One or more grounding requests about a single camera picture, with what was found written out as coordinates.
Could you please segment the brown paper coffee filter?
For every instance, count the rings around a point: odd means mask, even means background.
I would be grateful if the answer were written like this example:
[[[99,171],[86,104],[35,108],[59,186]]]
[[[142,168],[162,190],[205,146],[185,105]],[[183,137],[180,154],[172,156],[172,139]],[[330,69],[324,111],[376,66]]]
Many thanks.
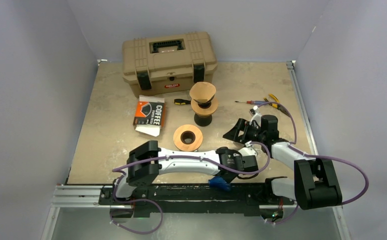
[[[207,103],[212,100],[216,92],[216,87],[213,84],[201,81],[192,86],[189,96],[197,103]]]

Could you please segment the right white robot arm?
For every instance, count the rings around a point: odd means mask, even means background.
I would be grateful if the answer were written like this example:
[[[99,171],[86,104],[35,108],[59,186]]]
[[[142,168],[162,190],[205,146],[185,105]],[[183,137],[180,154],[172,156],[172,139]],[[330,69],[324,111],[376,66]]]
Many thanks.
[[[272,159],[293,170],[293,179],[281,177],[269,180],[270,185],[262,190],[262,197],[267,203],[273,204],[281,197],[286,197],[295,200],[302,210],[310,210],[338,206],[343,202],[333,162],[309,157],[295,150],[279,136],[276,116],[261,116],[260,125],[240,118],[223,138],[240,144],[262,143]]]

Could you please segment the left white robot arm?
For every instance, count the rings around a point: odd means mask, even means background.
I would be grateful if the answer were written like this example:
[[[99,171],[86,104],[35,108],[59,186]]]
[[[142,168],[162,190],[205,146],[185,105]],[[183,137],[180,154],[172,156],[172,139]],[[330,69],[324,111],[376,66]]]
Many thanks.
[[[150,140],[129,152],[126,165],[113,170],[121,177],[111,198],[119,205],[126,204],[136,188],[149,186],[157,176],[169,173],[218,176],[230,183],[239,174],[254,175],[258,170],[257,152],[251,147],[187,152],[159,147],[158,141]]]

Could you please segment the blue red screwdriver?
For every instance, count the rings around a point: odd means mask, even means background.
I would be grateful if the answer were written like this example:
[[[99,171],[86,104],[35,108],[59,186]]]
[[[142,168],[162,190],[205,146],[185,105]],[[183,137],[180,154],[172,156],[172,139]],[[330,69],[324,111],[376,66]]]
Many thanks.
[[[248,100],[248,101],[235,101],[235,103],[245,103],[245,104],[249,104],[249,105],[255,105],[256,102],[253,101],[253,100]]]

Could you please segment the yellow black pliers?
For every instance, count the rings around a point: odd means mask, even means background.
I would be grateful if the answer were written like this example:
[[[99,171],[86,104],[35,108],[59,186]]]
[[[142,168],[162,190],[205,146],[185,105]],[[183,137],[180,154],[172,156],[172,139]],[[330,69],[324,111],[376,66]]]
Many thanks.
[[[283,113],[288,117],[291,116],[285,107],[279,105],[280,101],[274,94],[269,93],[268,96],[269,98],[271,98],[271,102],[274,102],[270,104],[273,108],[277,109],[279,112]]]

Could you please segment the black yellow screwdriver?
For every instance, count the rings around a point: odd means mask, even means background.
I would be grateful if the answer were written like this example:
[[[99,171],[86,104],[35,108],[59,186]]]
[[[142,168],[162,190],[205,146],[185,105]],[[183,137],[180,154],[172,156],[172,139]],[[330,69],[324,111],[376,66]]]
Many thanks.
[[[176,98],[176,99],[173,100],[173,103],[175,105],[190,105],[191,104],[191,100]]]

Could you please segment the tan plastic toolbox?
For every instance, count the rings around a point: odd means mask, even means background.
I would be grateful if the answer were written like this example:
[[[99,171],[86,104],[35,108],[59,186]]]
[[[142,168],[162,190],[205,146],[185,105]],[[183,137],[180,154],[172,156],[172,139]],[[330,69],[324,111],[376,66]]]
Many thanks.
[[[190,90],[212,82],[218,61],[205,31],[135,38],[122,44],[122,78],[138,97]]]

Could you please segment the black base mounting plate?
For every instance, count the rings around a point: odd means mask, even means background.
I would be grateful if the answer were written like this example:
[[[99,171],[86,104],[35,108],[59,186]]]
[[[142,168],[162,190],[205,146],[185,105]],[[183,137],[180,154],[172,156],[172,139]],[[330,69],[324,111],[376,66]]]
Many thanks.
[[[137,187],[128,198],[113,197],[113,187],[100,190],[101,206],[121,208],[127,213],[118,218],[148,218],[152,213],[177,214],[242,214],[245,217],[283,216],[283,207],[293,207],[294,201],[270,193],[266,183],[232,183],[229,191],[207,183],[152,184]]]

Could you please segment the aluminium frame rail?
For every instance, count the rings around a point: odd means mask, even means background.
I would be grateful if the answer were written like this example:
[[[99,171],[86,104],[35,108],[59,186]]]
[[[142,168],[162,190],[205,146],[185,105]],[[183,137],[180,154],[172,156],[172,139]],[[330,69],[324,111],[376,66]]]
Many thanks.
[[[316,153],[317,147],[291,62],[219,62],[213,75],[219,106],[211,126],[202,130],[200,149],[233,147],[223,138],[238,118],[249,116],[245,99],[275,94],[293,116],[278,114],[284,138],[291,140],[297,130],[296,147]],[[51,240],[349,240],[341,207],[298,210],[285,223],[271,225],[259,217],[241,214],[178,214],[164,216],[152,234],[128,232],[110,222],[109,207],[99,205],[100,189],[117,175],[112,169],[124,165],[129,150],[149,140],[132,126],[137,103],[123,81],[120,62],[99,64],[68,184],[57,186],[52,198]]]

